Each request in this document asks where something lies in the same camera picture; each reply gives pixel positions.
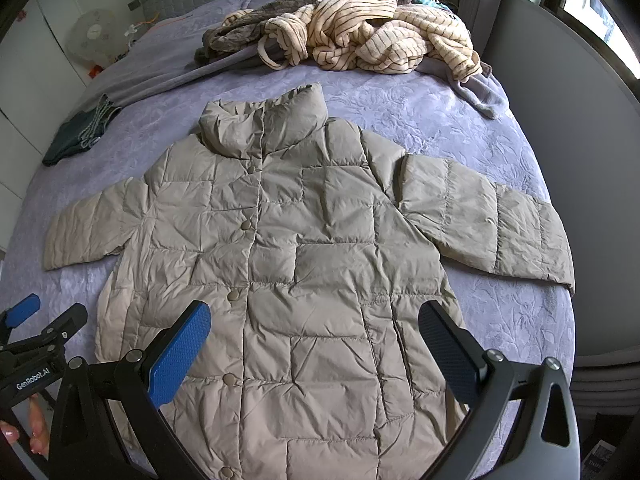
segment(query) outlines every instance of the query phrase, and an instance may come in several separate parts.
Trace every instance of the puffer jacket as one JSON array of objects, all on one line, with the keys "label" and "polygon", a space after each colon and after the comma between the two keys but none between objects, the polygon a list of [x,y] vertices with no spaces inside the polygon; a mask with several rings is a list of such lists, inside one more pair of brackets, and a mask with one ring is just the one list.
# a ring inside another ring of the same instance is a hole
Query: puffer jacket
[{"label": "puffer jacket", "polygon": [[200,126],[53,219],[46,269],[121,253],[98,359],[204,301],[211,333],[162,412],[208,475],[419,478],[463,416],[417,329],[432,299],[463,322],[440,256],[572,287],[555,210],[328,118],[318,84],[210,102]]}]

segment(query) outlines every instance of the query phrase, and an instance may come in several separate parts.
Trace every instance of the screw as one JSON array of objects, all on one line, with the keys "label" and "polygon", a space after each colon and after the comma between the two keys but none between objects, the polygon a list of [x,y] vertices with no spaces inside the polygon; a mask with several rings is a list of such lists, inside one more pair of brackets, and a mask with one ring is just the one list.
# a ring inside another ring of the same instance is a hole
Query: screw
[{"label": "screw", "polygon": [[71,360],[69,360],[69,368],[71,368],[72,370],[79,368],[81,365],[82,365],[81,357],[74,357]]},{"label": "screw", "polygon": [[491,359],[491,361],[495,361],[497,363],[504,361],[504,354],[495,348],[489,348],[486,351],[486,356]]},{"label": "screw", "polygon": [[545,358],[545,365],[547,365],[552,370],[559,370],[560,369],[560,361],[558,361],[558,359],[556,359],[555,357],[547,357],[547,358]]},{"label": "screw", "polygon": [[137,363],[138,361],[140,361],[140,359],[142,359],[142,351],[136,348],[135,350],[127,352],[126,357],[127,361],[129,361],[130,363]]}]

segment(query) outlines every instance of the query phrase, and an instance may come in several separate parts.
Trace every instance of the gray wall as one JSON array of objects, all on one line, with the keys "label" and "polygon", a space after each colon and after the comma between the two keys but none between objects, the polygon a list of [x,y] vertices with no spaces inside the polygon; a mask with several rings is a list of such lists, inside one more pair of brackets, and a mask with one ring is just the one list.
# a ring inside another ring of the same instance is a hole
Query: gray wall
[{"label": "gray wall", "polygon": [[482,57],[572,246],[577,354],[640,344],[638,101],[585,41],[527,0],[502,0]]}]

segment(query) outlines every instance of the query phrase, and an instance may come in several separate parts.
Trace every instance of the cream striped robe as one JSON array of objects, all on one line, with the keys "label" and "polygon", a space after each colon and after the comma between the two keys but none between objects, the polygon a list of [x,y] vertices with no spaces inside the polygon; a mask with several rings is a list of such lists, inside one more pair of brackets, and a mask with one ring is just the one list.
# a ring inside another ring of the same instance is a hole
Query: cream striped robe
[{"label": "cream striped robe", "polygon": [[[223,25],[251,10],[236,11]],[[367,20],[383,18],[381,27]],[[267,55],[267,38],[276,38],[285,60]],[[444,60],[455,80],[482,72],[465,24],[448,12],[421,4],[398,6],[396,0],[318,0],[296,12],[267,20],[258,42],[262,61],[281,70],[308,57],[308,48],[325,70],[356,67],[386,74],[411,72],[424,56]]]}]

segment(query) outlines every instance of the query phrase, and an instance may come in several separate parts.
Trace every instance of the snap button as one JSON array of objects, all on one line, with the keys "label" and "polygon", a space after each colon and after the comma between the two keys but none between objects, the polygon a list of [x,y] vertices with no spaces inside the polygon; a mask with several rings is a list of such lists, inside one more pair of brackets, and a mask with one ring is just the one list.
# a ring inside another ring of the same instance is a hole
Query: snap button
[{"label": "snap button", "polygon": [[233,374],[224,374],[222,376],[222,382],[227,386],[236,386],[236,376]]}]

